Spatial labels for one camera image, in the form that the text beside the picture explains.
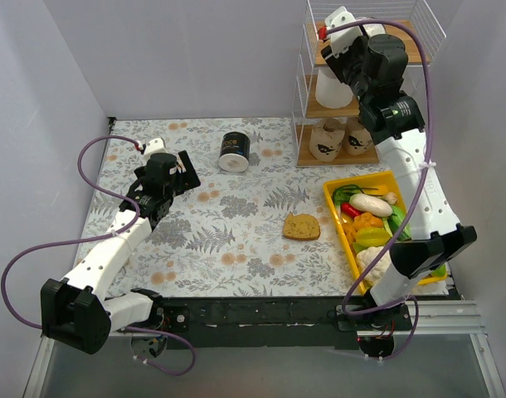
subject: floral pattern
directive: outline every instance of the floral pattern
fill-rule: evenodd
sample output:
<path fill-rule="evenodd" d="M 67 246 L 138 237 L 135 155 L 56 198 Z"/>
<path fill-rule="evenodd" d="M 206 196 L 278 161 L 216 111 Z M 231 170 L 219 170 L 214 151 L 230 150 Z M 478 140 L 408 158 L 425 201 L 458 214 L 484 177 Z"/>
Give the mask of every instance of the floral pattern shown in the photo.
<path fill-rule="evenodd" d="M 250 166 L 240 174 L 218 165 L 221 138 L 250 137 Z M 326 181 L 386 170 L 383 164 L 297 168 L 289 119 L 117 121 L 114 134 L 141 141 L 161 136 L 170 152 L 186 149 L 202 181 L 174 198 L 170 213 L 131 255 L 109 294 L 136 287 L 163 296 L 339 295 L 353 283 L 325 205 Z M 99 184 L 126 193 L 143 158 L 123 141 L 106 150 Z M 103 233 L 119 200 L 96 192 L 83 236 Z M 321 225 L 315 241 L 282 238 L 288 213 L 308 213 Z M 81 260 L 94 244 L 79 248 Z M 445 284 L 418 289 L 445 294 Z"/>

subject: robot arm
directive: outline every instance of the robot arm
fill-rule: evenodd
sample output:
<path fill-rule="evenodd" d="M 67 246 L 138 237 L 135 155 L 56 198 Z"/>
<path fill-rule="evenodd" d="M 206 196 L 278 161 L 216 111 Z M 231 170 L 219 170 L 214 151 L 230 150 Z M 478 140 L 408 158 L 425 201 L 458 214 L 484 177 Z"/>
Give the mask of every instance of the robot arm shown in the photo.
<path fill-rule="evenodd" d="M 139 204 L 137 221 L 115 233 L 136 216 L 132 204 L 123 201 L 108 228 L 113 237 L 97 244 L 61 281 L 48 279 L 41 289 L 43 334 L 89 354 L 104 345 L 110 332 L 133 323 L 159 326 L 154 325 L 158 314 L 153 292 L 135 289 L 109 300 L 105 295 L 135 247 L 168 214 L 173 198 L 200 185 L 187 152 L 177 159 L 161 138 L 139 146 L 147 164 L 135 170 L 137 180 L 126 195 Z"/>
<path fill-rule="evenodd" d="M 341 7 L 326 24 L 332 28 L 354 21 Z M 325 30 L 320 37 L 326 38 Z M 356 96 L 360 122 L 371 134 L 381 160 L 392 169 L 406 203 L 414 199 L 421 171 L 428 167 L 410 220 L 413 240 L 393 244 L 389 252 L 392 264 L 367 292 L 367 306 L 380 306 L 406 297 L 433 269 L 476 241 L 476 232 L 460 224 L 433 165 L 425 163 L 424 120 L 415 100 L 401 90 L 408 62 L 404 43 L 387 34 L 369 36 L 360 27 L 335 32 L 330 41 L 322 56 Z"/>

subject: slice of bread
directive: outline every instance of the slice of bread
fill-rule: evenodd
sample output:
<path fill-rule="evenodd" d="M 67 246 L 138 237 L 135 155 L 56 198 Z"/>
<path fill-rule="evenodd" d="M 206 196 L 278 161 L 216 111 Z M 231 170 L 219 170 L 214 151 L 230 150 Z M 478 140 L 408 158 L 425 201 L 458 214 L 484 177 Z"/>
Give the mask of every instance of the slice of bread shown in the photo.
<path fill-rule="evenodd" d="M 316 240 L 321 235 L 318 220 L 310 214 L 290 213 L 285 220 L 283 237 L 294 240 Z"/>

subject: wooden shelf board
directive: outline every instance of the wooden shelf board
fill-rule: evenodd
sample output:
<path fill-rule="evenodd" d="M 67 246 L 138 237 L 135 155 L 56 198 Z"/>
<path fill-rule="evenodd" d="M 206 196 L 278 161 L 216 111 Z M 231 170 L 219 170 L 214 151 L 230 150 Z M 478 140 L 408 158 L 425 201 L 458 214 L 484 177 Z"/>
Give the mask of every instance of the wooden shelf board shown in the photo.
<path fill-rule="evenodd" d="M 316 100 L 316 80 L 317 75 L 312 76 L 310 83 L 309 107 L 306 109 L 306 117 L 308 119 L 321 119 L 321 118 L 350 118 L 358 116 L 360 110 L 358 109 L 358 101 L 353 97 L 351 103 L 343 108 L 325 108 Z"/>
<path fill-rule="evenodd" d="M 416 33 L 416 30 L 410 21 L 397 21 L 397 22 L 401 23 L 402 25 L 404 25 L 405 27 L 409 28 L 410 30 Z M 325 26 L 324 22 L 316 22 L 316 30 L 324 26 Z M 421 56 L 419 56 L 419 51 L 417 50 L 416 43 L 413 41 L 413 39 L 409 37 L 407 33 L 396 27 L 385 26 L 385 28 L 387 34 L 397 36 L 402 41 L 404 41 L 404 45 L 406 46 L 406 53 L 408 55 L 408 64 L 420 64 Z M 323 50 L 328 45 L 329 41 L 326 41 L 325 43 L 320 41 L 318 43 L 318 51 L 316 52 L 316 66 L 327 65 L 325 60 L 321 56 L 321 50 Z M 428 54 L 426 54 L 426 61 L 427 62 L 431 61 Z"/>
<path fill-rule="evenodd" d="M 312 133 L 312 128 L 312 124 L 306 124 L 304 126 L 303 137 L 301 139 L 301 145 L 299 147 L 299 158 L 297 159 L 298 166 L 338 166 L 344 164 L 379 163 L 377 151 L 374 147 L 358 156 L 351 156 L 342 148 L 338 156 L 332 162 L 320 162 L 309 150 L 310 134 Z M 295 130 L 299 134 L 299 131 L 301 131 L 301 126 L 296 125 Z"/>

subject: yellow basket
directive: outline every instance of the yellow basket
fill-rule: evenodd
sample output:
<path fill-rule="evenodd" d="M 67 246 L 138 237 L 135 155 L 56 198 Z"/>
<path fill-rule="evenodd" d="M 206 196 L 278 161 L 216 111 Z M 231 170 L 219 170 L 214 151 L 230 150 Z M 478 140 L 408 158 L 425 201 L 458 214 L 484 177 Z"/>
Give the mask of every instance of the yellow basket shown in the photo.
<path fill-rule="evenodd" d="M 342 214 L 342 219 L 338 217 L 338 212 L 336 211 L 336 207 L 333 203 L 333 192 L 336 188 L 341 187 L 343 185 L 348 184 L 356 184 L 359 187 L 370 187 L 370 188 L 378 188 L 377 191 L 372 191 L 371 193 L 377 195 L 384 195 L 388 192 L 394 192 L 398 198 L 399 202 L 397 206 L 399 206 L 403 211 L 406 211 L 406 207 L 404 202 L 402 201 L 401 193 L 399 192 L 399 188 L 397 186 L 397 182 L 393 176 L 392 172 L 377 172 L 375 174 L 368 174 L 367 176 L 360 177 L 350 177 L 344 178 L 343 180 L 334 180 L 328 181 L 323 185 L 323 190 L 325 193 L 325 199 L 328 204 L 328 208 L 330 213 L 333 216 L 334 222 L 336 223 L 336 229 L 338 230 L 339 241 L 342 243 L 343 249 L 345 250 L 345 254 L 347 255 L 347 261 L 349 263 L 349 267 L 351 268 L 351 272 L 353 273 L 353 277 L 356 280 L 360 276 L 360 269 L 356 264 L 356 260 L 354 258 L 353 248 L 347 241 L 347 237 L 345 236 L 345 232 L 343 231 L 342 224 L 344 222 L 352 223 L 353 219 L 345 214 Z M 427 276 L 422 279 L 419 284 L 433 284 L 434 282 L 439 282 L 441 280 L 445 280 L 445 276 L 435 277 L 435 276 Z M 365 294 L 367 290 L 371 286 L 367 282 L 361 282 L 358 286 L 360 293 Z"/>

